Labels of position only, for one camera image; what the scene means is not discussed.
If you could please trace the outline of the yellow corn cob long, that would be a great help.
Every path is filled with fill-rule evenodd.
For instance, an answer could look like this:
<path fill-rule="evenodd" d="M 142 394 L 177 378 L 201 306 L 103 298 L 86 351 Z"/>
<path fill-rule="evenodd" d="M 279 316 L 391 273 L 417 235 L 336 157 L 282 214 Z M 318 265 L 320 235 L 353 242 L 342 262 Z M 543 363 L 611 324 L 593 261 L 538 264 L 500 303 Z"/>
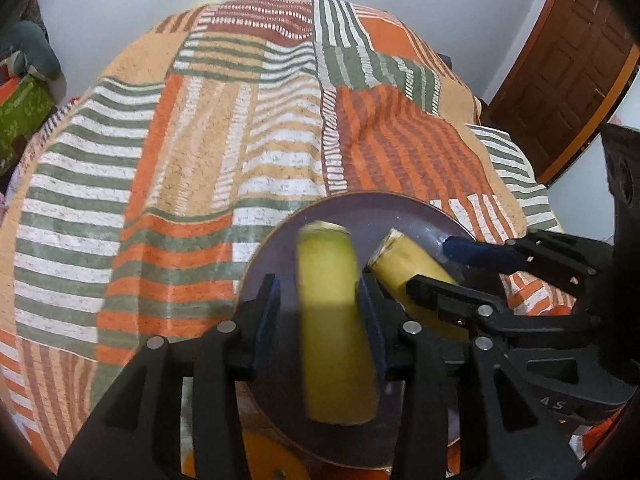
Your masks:
<path fill-rule="evenodd" d="M 298 231 L 296 290 L 305 411 L 358 426 L 378 411 L 378 381 L 357 300 L 360 265 L 349 232 L 315 221 Z"/>

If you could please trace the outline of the large orange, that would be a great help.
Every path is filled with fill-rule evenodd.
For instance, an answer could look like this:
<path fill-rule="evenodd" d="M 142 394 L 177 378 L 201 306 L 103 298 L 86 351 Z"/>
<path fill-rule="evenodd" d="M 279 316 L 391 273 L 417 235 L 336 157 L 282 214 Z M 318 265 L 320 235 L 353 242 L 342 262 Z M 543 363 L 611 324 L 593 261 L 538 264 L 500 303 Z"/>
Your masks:
<path fill-rule="evenodd" d="M 276 440 L 258 432 L 244 431 L 243 443 L 253 480 L 310 479 L 303 462 Z"/>

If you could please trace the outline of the purple round plate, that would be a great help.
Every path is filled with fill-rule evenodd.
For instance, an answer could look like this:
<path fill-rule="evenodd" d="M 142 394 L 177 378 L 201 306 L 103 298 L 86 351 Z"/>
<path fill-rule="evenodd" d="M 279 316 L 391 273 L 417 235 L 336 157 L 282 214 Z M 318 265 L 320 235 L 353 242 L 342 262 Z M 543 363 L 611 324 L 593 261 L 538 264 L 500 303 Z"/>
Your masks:
<path fill-rule="evenodd" d="M 297 241 L 304 226 L 322 221 L 345 230 L 335 244 L 308 257 L 306 280 L 320 306 L 298 302 Z M 471 274 L 442 256 L 450 235 L 470 229 L 438 208 L 394 193 L 353 192 L 322 198 L 291 214 L 265 238 L 245 269 L 239 301 L 250 300 L 268 274 L 277 277 L 280 309 L 268 363 L 250 384 L 262 413 L 295 446 L 334 465 L 390 466 L 400 424 L 400 382 L 380 382 L 356 306 L 356 275 L 390 230 L 408 235 L 459 283 Z"/>

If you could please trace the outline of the wooden door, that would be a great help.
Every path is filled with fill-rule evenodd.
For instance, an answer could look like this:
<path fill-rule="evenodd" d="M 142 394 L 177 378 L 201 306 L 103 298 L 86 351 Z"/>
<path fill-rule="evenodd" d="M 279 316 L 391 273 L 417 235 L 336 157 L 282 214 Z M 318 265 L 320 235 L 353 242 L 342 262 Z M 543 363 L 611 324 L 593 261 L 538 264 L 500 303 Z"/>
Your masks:
<path fill-rule="evenodd" d="M 638 63 L 608 0 L 546 0 L 482 121 L 509 133 L 548 184 L 611 116 Z"/>

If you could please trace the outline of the striped patchwork bedspread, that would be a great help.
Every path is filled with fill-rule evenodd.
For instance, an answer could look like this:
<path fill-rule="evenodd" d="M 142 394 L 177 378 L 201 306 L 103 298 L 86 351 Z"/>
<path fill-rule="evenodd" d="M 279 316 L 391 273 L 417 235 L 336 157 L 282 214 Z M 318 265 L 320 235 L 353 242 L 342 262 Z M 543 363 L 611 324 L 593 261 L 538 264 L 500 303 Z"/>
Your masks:
<path fill-rule="evenodd" d="M 547 191 L 430 46 L 343 0 L 235 0 L 126 47 L 25 165 L 1 227 L 1 395 L 55 470 L 142 340 L 226 318 L 287 216 L 361 190 L 480 240 L 555 231 Z"/>

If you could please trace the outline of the green storage box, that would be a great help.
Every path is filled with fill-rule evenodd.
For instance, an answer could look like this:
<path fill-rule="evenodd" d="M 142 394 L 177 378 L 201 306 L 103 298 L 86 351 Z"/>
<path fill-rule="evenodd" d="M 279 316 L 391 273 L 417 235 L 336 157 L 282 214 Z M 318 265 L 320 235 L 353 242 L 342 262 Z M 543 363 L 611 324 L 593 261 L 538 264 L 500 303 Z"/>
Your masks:
<path fill-rule="evenodd" d="M 26 75 L 1 88 L 1 175 L 12 169 L 32 136 L 54 111 L 48 86 Z"/>

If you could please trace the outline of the grey plush shark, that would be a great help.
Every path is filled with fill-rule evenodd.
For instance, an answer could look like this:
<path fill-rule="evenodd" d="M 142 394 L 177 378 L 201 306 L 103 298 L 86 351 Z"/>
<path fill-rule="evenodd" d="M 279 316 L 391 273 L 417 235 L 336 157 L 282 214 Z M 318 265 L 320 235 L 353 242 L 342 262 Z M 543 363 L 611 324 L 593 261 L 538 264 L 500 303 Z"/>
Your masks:
<path fill-rule="evenodd" d="M 46 35 L 32 21 L 19 21 L 2 32 L 1 65 L 10 77 L 32 75 L 54 81 L 62 74 L 60 61 Z"/>

